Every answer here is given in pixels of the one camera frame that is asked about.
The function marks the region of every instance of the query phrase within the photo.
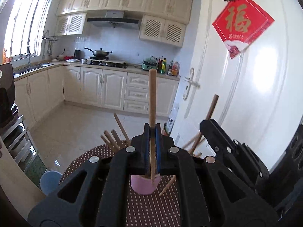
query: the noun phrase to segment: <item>polka dot tablecloth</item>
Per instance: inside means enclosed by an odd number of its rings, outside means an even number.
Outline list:
[[[107,145],[95,147],[75,159],[64,172],[63,182],[73,171],[92,156],[101,159],[114,156]],[[176,182],[159,196],[172,176],[163,176],[157,189],[151,195],[140,195],[130,185],[127,195],[126,226],[175,227],[180,226],[180,211]]]

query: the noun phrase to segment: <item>metal rivet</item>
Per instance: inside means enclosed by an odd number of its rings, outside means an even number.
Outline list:
[[[126,152],[129,152],[129,153],[131,153],[131,152],[134,152],[136,149],[135,149],[135,147],[133,147],[133,146],[128,146],[128,147],[126,147]]]
[[[99,157],[98,156],[92,156],[89,159],[89,162],[91,162],[91,163],[96,163],[98,161],[99,161]]]
[[[178,153],[178,152],[179,152],[179,148],[178,148],[178,147],[170,147],[170,148],[169,148],[169,151],[170,151],[171,153]]]
[[[206,157],[205,160],[206,160],[207,163],[210,163],[210,164],[215,163],[215,161],[216,161],[216,159],[212,156]]]

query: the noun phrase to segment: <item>kitchen sink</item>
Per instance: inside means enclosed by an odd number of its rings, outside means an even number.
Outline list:
[[[24,67],[24,68],[21,68],[19,70],[14,71],[14,75],[21,75],[25,72],[30,72],[30,71],[33,71],[33,70],[36,70],[36,69],[39,69],[39,68],[43,68],[43,67],[46,67],[46,66],[51,66],[51,65],[53,65],[53,64],[52,63],[40,63],[40,64],[37,64],[37,65],[31,66],[31,68]]]

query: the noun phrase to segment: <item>brown tablecloth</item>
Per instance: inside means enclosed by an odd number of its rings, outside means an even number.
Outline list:
[[[63,182],[73,171],[92,156],[101,159],[114,156],[107,145],[95,147],[75,159],[64,172]],[[129,182],[127,196],[126,226],[148,226],[148,227],[175,227],[180,226],[179,202],[176,182],[159,196],[172,176],[163,176],[157,189],[151,195],[140,195],[136,193]]]

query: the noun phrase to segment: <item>wok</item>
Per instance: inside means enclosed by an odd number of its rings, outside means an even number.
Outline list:
[[[85,48],[85,49],[92,51],[93,55],[96,57],[107,57],[107,55],[112,53],[112,51],[107,52],[107,51],[103,51],[102,49],[100,49],[100,50],[91,50],[89,48]]]

